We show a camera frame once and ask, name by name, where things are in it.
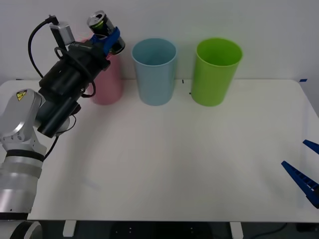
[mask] green cup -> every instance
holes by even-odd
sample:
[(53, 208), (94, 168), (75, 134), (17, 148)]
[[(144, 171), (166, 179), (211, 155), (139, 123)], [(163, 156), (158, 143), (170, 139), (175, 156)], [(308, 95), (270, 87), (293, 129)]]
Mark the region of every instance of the green cup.
[(211, 38), (197, 46), (191, 96), (203, 106), (223, 102), (243, 56), (240, 47), (227, 39)]

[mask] table leg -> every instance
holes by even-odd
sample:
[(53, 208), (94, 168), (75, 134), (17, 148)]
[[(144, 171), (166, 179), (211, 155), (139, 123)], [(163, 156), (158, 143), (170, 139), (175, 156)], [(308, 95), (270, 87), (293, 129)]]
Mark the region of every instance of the table leg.
[(66, 220), (63, 229), (63, 236), (65, 238), (71, 238), (74, 236), (76, 220)]
[(243, 239), (244, 234), (243, 234), (243, 229), (241, 228), (241, 223), (240, 222), (230, 222), (230, 229), (231, 229), (231, 234), (233, 239)]

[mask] blue clamp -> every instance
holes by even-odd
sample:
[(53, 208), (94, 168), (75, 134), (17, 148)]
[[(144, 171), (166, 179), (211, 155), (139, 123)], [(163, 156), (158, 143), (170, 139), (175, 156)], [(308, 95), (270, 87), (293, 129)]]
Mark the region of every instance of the blue clamp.
[(118, 29), (118, 27), (115, 27), (113, 32), (109, 36), (105, 37), (104, 39), (99, 39), (94, 34), (91, 37), (90, 41), (92, 44), (98, 43), (98, 42), (104, 43), (103, 51), (104, 51), (104, 54), (107, 56), (112, 46), (118, 41), (119, 37), (120, 37), (120, 30)]
[[(309, 140), (303, 141), (303, 144), (305, 144), (314, 152), (319, 154), (319, 144), (313, 143)], [(307, 177), (302, 172), (295, 169), (286, 161), (283, 161), (281, 165), (285, 168), (285, 170), (289, 173), (289, 175), (292, 177), (295, 183), (297, 183), (297, 185), (305, 193), (306, 197), (312, 203), (312, 205), (319, 209), (319, 184), (311, 178)]]

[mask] tabletop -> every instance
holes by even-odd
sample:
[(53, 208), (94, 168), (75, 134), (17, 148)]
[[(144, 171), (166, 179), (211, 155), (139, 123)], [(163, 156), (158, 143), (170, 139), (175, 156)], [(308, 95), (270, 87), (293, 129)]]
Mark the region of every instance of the tabletop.
[[(281, 166), (319, 181), (319, 155), (302, 144), (319, 142), (319, 119), (300, 85), (234, 80), (216, 107), (197, 104), (190, 86), (177, 80), (158, 107), (141, 102), (134, 80), (111, 106), (80, 99), (75, 127), (44, 163), (28, 218), (318, 223), (319, 211)], [(0, 113), (24, 88), (38, 90), (38, 82), (0, 87)]]

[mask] warning label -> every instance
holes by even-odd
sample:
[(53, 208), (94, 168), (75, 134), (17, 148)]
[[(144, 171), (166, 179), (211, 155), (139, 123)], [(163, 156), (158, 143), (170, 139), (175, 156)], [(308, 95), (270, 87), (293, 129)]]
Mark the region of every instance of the warning label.
[(18, 98), (18, 101), (20, 101), (25, 94), (26, 94), (26, 91), (19, 91), (19, 92), (16, 94), (16, 96), (17, 96), (17, 98)]

